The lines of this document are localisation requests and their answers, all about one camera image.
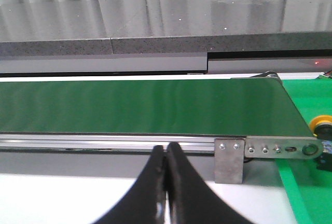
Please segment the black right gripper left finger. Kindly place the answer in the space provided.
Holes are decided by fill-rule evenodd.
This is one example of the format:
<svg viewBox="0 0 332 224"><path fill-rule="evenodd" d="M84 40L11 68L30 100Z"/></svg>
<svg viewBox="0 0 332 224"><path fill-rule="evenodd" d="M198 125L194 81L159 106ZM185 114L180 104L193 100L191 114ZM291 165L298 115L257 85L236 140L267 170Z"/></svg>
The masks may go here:
<svg viewBox="0 0 332 224"><path fill-rule="evenodd" d="M96 223L164 223L164 151L155 146L130 190Z"/></svg>

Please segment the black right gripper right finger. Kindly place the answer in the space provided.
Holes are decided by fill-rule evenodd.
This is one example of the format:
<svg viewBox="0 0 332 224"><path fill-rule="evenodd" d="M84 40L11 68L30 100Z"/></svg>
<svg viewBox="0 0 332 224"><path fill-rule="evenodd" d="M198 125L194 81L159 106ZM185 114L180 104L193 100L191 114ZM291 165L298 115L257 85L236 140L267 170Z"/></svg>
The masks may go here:
<svg viewBox="0 0 332 224"><path fill-rule="evenodd" d="M210 189L178 143L168 145L167 162L171 223L251 223Z"/></svg>

